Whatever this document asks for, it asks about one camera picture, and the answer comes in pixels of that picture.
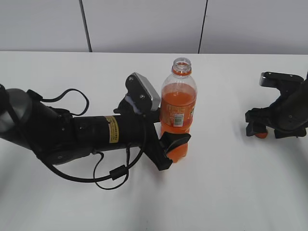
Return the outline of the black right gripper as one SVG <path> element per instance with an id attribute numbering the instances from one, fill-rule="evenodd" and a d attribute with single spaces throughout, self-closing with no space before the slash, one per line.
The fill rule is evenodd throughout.
<path id="1" fill-rule="evenodd" d="M 304 137 L 308 127 L 308 91 L 298 89 L 287 98 L 277 99 L 269 107 L 253 108 L 245 113 L 247 137 L 273 128 L 276 139 Z"/>

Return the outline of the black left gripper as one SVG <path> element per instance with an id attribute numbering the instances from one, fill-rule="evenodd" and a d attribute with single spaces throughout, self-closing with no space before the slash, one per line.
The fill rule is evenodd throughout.
<path id="1" fill-rule="evenodd" d="M 134 141 L 128 142 L 128 145 L 137 143 L 140 151 L 137 157 L 128 164 L 133 167 L 140 159 L 142 154 L 146 154 L 158 170 L 167 170 L 171 167 L 173 161 L 167 154 L 175 148 L 186 144 L 191 135 L 189 133 L 175 134 L 164 132 L 159 138 L 154 124 L 158 122 L 159 109 L 141 113 L 134 103 L 128 100 L 122 100 L 114 113 L 120 114 L 124 119 L 124 125 L 121 125 L 120 132 L 123 132 L 120 138 L 134 138 Z"/>

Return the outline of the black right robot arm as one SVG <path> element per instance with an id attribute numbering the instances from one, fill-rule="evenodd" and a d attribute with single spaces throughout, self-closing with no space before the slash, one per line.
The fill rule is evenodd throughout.
<path id="1" fill-rule="evenodd" d="M 274 129 L 277 139 L 304 137 L 308 128 L 308 80 L 295 74 L 263 72 L 260 86 L 275 88 L 280 96 L 270 106 L 245 113 L 246 136 L 267 137 Z"/>

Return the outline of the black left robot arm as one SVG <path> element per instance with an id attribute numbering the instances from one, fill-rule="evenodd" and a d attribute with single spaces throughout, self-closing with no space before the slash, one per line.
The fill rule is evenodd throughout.
<path id="1" fill-rule="evenodd" d="M 167 154 L 187 143 L 190 135 L 164 133 L 155 123 L 159 108 L 149 110 L 128 95 L 110 116 L 76 116 L 66 109 L 47 106 L 35 92 L 0 89 L 0 137 L 35 150 L 39 159 L 61 165 L 94 151 L 139 147 L 159 170 L 168 169 Z"/>

